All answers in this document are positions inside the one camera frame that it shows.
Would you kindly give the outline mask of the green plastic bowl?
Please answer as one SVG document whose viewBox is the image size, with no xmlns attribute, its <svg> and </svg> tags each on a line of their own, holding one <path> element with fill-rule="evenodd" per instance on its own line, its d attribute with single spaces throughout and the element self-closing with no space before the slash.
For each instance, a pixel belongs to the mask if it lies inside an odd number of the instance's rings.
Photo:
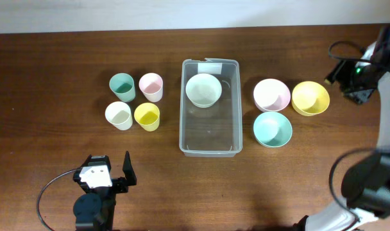
<svg viewBox="0 0 390 231">
<path fill-rule="evenodd" d="M 268 148 L 286 145 L 293 136 L 291 122 L 281 113 L 264 112 L 253 123 L 253 134 L 259 144 Z"/>
</svg>

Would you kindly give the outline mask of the yellow plastic bowl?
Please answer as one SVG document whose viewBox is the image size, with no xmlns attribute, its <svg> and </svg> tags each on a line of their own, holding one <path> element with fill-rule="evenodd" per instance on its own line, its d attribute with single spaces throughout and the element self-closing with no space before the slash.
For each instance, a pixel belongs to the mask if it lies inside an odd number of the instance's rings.
<svg viewBox="0 0 390 231">
<path fill-rule="evenodd" d="M 315 116 L 323 113 L 330 104 L 326 88 L 314 81 L 303 81 L 292 90 L 292 107 L 303 116 Z"/>
</svg>

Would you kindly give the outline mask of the clear plastic storage container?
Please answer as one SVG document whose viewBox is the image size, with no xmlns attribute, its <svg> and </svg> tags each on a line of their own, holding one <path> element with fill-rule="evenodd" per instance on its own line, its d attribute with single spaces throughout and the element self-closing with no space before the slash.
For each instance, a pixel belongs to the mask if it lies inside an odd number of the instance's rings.
<svg viewBox="0 0 390 231">
<path fill-rule="evenodd" d="M 188 97 L 189 80 L 210 74 L 222 92 L 207 108 Z M 242 150 L 242 103 L 239 63 L 235 60 L 187 59 L 182 64 L 179 147 L 187 157 L 234 157 Z"/>
</svg>

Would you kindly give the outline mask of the pink plastic cup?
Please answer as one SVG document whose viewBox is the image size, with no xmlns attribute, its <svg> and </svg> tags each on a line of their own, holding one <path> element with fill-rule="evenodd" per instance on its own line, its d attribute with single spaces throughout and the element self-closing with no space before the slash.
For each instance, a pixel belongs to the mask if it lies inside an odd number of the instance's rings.
<svg viewBox="0 0 390 231">
<path fill-rule="evenodd" d="M 139 80 L 139 89 L 150 102 L 158 102 L 163 96 L 163 79 L 159 74 L 147 73 Z"/>
</svg>

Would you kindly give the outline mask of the white plastic cup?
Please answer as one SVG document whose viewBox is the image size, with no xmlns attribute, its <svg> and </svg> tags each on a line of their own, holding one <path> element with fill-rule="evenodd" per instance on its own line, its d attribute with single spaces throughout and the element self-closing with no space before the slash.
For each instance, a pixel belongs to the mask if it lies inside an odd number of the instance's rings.
<svg viewBox="0 0 390 231">
<path fill-rule="evenodd" d="M 129 130 L 133 124 L 131 109 L 122 101 L 109 104 L 105 110 L 105 118 L 119 130 Z"/>
</svg>

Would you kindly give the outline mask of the yellow plastic cup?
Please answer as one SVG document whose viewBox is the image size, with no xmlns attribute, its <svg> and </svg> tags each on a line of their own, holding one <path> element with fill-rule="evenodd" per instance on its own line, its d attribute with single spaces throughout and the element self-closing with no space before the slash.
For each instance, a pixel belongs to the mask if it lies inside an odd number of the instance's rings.
<svg viewBox="0 0 390 231">
<path fill-rule="evenodd" d="M 135 109 L 134 119 L 145 131 L 153 132 L 160 124 L 160 110 L 153 103 L 142 103 Z"/>
</svg>

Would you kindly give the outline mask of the white plastic bowl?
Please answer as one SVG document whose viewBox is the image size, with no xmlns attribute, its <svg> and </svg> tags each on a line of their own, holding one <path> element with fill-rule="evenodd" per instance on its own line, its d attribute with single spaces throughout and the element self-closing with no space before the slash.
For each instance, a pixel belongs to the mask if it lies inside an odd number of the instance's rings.
<svg viewBox="0 0 390 231">
<path fill-rule="evenodd" d="M 220 81 L 211 74 L 196 74 L 185 87 L 189 100 L 199 108 L 211 107 L 221 97 L 223 88 Z"/>
</svg>

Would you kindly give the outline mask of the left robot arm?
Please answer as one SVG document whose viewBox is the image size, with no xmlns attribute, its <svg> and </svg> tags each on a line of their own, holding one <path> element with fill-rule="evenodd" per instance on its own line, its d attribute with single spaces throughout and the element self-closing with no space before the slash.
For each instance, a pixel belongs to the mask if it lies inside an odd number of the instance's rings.
<svg viewBox="0 0 390 231">
<path fill-rule="evenodd" d="M 90 155 L 73 174 L 72 179 L 85 192 L 74 202 L 73 206 L 76 230 L 111 230 L 113 228 L 116 196 L 127 193 L 130 186 L 136 185 L 137 177 L 128 152 L 124 156 L 124 176 L 112 178 L 110 170 L 111 164 L 108 156 Z"/>
</svg>

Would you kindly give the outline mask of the green plastic cup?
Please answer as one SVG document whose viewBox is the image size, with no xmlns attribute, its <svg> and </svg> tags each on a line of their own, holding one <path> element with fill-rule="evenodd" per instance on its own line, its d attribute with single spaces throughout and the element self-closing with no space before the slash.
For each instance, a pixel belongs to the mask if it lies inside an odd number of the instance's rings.
<svg viewBox="0 0 390 231">
<path fill-rule="evenodd" d="M 126 73 L 118 73 L 109 81 L 111 91 L 123 102 L 131 102 L 136 97 L 133 78 Z"/>
</svg>

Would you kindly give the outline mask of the pink plastic bowl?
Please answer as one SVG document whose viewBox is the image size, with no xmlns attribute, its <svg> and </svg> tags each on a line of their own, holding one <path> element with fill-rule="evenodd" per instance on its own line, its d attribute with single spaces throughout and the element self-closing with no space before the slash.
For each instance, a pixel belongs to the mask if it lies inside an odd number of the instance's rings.
<svg viewBox="0 0 390 231">
<path fill-rule="evenodd" d="M 278 112 L 288 106 L 291 93 L 284 82 L 268 78 L 256 84 L 253 89 L 253 99 L 259 110 Z"/>
</svg>

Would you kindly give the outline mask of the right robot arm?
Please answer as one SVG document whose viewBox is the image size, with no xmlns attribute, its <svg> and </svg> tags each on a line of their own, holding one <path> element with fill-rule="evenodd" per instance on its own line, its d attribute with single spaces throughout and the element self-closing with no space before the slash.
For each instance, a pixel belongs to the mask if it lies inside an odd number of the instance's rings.
<svg viewBox="0 0 390 231">
<path fill-rule="evenodd" d="M 328 177 L 333 202 L 321 212 L 303 217 L 293 230 L 357 230 L 365 223 L 390 216 L 390 25 L 368 47 L 348 45 L 362 53 L 361 58 L 338 57 L 338 64 L 325 82 L 339 83 L 342 95 L 361 105 L 371 94 L 380 94 L 380 127 L 376 148 L 351 150 L 336 159 Z M 341 195 L 332 187 L 334 172 L 344 158 L 353 154 L 368 156 L 345 173 Z"/>
</svg>

